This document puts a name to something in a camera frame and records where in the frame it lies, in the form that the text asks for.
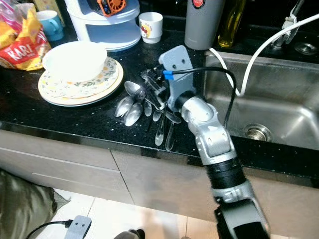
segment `white cup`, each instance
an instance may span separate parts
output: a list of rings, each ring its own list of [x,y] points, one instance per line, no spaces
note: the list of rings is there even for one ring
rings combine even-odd
[[[157,12],[144,12],[139,15],[139,22],[143,41],[149,44],[158,43],[163,34],[163,16]]]

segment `blue mug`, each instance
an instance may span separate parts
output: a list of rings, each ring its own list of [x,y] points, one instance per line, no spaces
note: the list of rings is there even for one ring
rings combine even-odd
[[[48,41],[57,41],[64,37],[63,26],[56,11],[38,11],[36,18],[43,25],[43,31]]]

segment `blue clip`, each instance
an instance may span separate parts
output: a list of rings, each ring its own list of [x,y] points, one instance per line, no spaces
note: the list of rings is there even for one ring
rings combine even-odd
[[[174,80],[173,71],[163,71],[166,80]]]

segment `cabinet drawer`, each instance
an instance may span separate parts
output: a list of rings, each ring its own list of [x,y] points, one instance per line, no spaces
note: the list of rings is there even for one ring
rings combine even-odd
[[[65,143],[21,133],[0,130],[0,147],[39,156],[118,170],[107,149]]]
[[[126,192],[119,171],[0,148],[0,167]]]
[[[119,192],[96,186],[88,186],[86,184],[71,182],[68,180],[53,178],[36,173],[32,173],[29,180],[33,183],[47,187],[81,193],[99,198],[105,198],[121,203],[134,204],[129,192]]]

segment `black cable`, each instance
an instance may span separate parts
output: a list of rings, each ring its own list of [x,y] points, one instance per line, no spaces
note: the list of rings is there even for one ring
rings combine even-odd
[[[34,234],[37,230],[39,230],[43,227],[46,227],[48,225],[63,224],[63,225],[65,225],[66,228],[69,228],[72,222],[73,222],[73,220],[67,220],[67,221],[56,221],[56,222],[49,222],[49,223],[42,224],[42,225],[38,226],[36,229],[34,229],[33,231],[31,231],[25,239],[30,239],[32,234]]]
[[[231,109],[233,107],[235,96],[236,96],[237,81],[236,81],[235,75],[229,70],[226,70],[226,69],[220,68],[220,67],[213,67],[213,66],[198,67],[198,68],[193,68],[193,69],[188,69],[188,70],[181,70],[181,71],[172,71],[171,73],[173,75],[177,75],[177,74],[193,73],[193,72],[198,72],[198,71],[219,71],[219,72],[223,72],[223,73],[226,73],[226,74],[230,75],[231,79],[233,80],[234,87],[232,89],[231,99],[230,99],[230,102],[229,102],[229,105],[228,105],[228,109],[227,109],[227,112],[226,112],[226,116],[225,116],[225,120],[224,120],[224,127],[227,128],[230,112],[231,112]]]

